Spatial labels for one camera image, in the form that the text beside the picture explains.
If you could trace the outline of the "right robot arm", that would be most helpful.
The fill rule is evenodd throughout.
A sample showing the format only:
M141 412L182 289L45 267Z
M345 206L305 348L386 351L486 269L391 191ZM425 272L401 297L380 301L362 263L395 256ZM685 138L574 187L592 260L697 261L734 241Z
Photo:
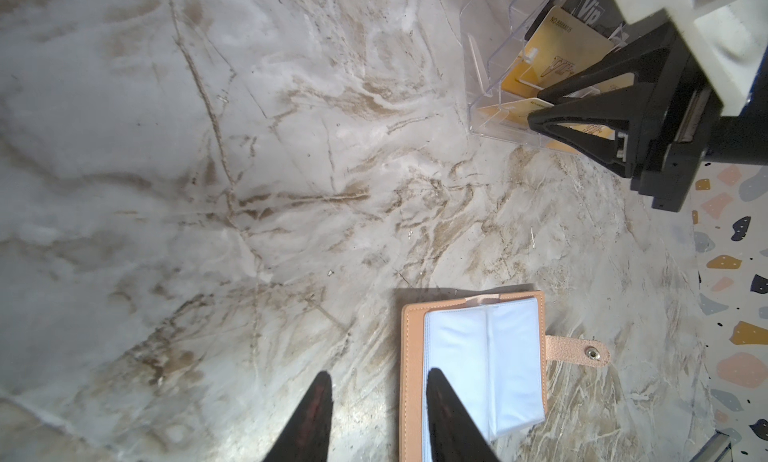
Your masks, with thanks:
M707 162L764 165L767 114L728 116L670 22L542 90L531 130L576 149L657 210L680 211Z

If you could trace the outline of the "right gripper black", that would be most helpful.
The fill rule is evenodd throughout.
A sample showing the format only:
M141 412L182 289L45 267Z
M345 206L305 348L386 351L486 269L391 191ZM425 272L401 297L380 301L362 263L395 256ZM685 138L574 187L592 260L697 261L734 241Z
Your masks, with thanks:
M631 188L650 197L654 209L667 212L682 209L722 110L705 73L677 38L674 25L664 23L537 97L558 104L569 94L625 74L653 85L637 83L528 115L532 130L622 178L634 175L642 118L651 122L653 132Z

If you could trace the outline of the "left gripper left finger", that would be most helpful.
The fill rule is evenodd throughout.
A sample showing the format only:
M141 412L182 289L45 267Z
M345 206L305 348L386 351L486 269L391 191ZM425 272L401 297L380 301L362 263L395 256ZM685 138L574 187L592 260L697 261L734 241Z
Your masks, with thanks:
M332 379L327 371L321 371L313 379L263 461L326 462L332 414Z

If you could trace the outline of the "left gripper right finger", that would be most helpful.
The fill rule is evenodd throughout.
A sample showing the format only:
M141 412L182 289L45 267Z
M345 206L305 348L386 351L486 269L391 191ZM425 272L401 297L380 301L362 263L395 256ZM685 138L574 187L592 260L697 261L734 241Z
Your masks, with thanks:
M438 368L428 373L426 402L433 461L499 461Z

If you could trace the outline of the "tan leather card holder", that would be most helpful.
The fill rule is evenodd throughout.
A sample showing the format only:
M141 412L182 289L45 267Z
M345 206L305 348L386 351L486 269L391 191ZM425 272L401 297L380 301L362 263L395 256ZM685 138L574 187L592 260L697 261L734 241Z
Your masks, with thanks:
M485 442L545 420L550 362L609 364L599 341L548 335L541 291L408 304L401 313L399 456L433 461L427 380L443 372Z

